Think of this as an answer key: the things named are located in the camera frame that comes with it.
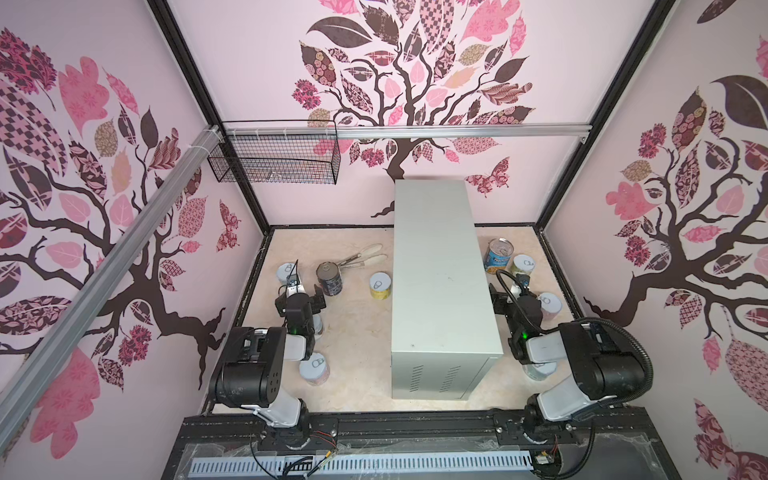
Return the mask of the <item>dark navy tall can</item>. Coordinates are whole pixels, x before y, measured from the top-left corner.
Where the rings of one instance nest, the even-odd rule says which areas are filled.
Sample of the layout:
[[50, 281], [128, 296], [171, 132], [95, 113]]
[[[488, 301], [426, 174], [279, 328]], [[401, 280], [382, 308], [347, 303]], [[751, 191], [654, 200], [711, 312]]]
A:
[[326, 296], [336, 296], [343, 289], [340, 267], [335, 262], [326, 261], [318, 265], [316, 276]]

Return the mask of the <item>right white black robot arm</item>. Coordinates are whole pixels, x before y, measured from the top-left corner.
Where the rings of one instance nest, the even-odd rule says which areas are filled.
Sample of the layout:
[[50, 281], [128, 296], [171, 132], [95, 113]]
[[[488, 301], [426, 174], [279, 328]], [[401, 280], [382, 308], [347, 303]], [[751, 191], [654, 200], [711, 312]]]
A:
[[510, 333], [512, 356], [524, 367], [556, 367], [570, 374], [526, 402], [525, 420], [544, 423], [587, 419], [594, 411], [623, 405], [653, 386], [648, 352], [626, 329], [599, 317], [582, 317], [545, 328], [541, 301], [518, 278], [495, 272], [500, 288], [489, 287], [494, 313]]

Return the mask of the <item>blue chicken noodle soup can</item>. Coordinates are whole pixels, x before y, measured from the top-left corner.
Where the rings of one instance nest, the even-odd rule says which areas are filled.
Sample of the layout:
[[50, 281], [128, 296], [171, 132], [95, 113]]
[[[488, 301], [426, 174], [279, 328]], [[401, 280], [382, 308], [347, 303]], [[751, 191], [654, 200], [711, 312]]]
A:
[[484, 256], [484, 269], [488, 274], [505, 270], [514, 255], [514, 245], [506, 238], [493, 238], [489, 241]]

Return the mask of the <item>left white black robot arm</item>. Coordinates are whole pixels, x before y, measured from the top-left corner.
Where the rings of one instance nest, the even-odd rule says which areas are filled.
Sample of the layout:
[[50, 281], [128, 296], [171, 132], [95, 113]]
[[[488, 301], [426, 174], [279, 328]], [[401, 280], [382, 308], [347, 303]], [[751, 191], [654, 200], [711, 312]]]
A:
[[282, 389], [283, 366], [311, 358], [315, 317], [325, 307], [321, 290], [313, 295], [283, 293], [276, 299], [282, 326], [233, 328], [212, 374], [210, 402], [249, 410], [273, 428], [298, 428], [307, 409], [303, 400]]

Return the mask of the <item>green short can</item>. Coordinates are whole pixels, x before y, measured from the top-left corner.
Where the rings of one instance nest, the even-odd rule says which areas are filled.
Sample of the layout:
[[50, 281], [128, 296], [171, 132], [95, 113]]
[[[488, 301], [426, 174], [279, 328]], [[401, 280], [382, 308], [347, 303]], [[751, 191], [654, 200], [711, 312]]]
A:
[[510, 264], [510, 273], [512, 275], [531, 276], [536, 268], [536, 261], [529, 255], [517, 254], [513, 257]]

